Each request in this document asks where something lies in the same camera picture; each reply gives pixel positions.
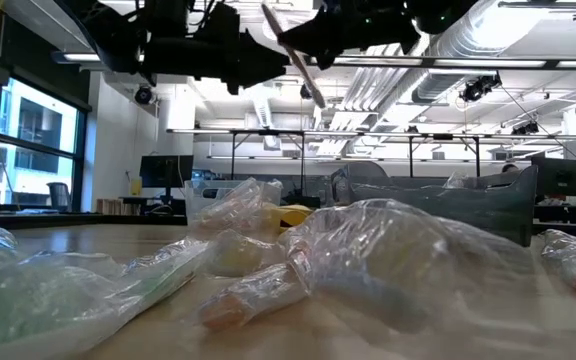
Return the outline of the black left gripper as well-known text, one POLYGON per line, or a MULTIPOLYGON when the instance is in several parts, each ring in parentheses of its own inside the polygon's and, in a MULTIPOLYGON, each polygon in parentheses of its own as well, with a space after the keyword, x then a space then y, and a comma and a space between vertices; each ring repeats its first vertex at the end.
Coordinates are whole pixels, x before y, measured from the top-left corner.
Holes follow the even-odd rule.
POLYGON ((239 80, 271 80, 286 74, 288 56, 259 44, 248 30, 239 33, 237 11, 211 1, 190 31, 192 1, 148 1, 142 69, 150 73, 225 78, 239 93, 239 80))

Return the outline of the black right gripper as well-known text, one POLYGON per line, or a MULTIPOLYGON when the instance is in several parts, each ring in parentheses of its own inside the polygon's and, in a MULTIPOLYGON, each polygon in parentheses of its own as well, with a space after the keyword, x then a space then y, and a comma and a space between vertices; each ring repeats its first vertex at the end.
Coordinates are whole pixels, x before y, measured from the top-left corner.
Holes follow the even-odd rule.
POLYGON ((420 39, 404 0, 328 1, 314 18, 281 32, 278 42, 303 53, 315 55, 320 70, 330 68, 345 50, 397 43, 411 50, 420 39))

